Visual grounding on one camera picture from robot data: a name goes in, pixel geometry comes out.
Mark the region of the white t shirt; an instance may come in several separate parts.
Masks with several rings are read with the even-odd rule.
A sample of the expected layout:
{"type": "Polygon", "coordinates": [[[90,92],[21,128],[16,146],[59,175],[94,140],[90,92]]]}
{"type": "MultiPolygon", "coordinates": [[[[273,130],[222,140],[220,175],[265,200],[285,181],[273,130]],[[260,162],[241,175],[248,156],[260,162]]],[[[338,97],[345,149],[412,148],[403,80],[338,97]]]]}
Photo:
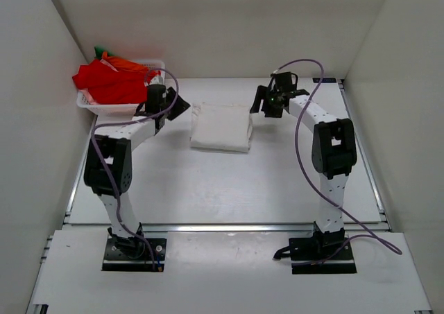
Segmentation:
{"type": "Polygon", "coordinates": [[[191,107],[194,149],[247,153],[252,133],[253,120],[246,106],[201,103],[191,107]]]}

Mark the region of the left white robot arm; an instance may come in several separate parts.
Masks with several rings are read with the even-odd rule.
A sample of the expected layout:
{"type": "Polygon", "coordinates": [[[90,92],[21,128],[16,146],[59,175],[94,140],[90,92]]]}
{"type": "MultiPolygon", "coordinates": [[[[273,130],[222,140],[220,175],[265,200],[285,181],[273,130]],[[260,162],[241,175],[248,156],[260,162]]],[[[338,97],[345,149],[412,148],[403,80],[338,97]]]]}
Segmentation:
{"type": "Polygon", "coordinates": [[[173,121],[189,108],[174,88],[154,84],[148,86],[147,100],[136,107],[131,120],[102,123],[93,129],[84,183],[105,207],[113,245],[130,259],[154,255],[128,194],[133,180],[133,150],[154,137],[166,121],[173,121]]]}

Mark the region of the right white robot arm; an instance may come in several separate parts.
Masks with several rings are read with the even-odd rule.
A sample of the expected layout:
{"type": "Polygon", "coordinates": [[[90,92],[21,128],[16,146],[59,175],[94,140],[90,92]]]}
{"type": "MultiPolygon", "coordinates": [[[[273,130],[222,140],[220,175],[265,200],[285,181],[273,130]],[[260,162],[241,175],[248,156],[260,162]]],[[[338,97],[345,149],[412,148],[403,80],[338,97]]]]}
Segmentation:
{"type": "Polygon", "coordinates": [[[307,91],[280,91],[260,85],[251,113],[280,118],[283,112],[300,119],[313,134],[311,162],[319,174],[321,202],[314,222],[311,252],[326,259],[345,240],[343,201],[346,182],[357,163],[355,130],[349,118],[340,119],[309,99],[307,91]]]}

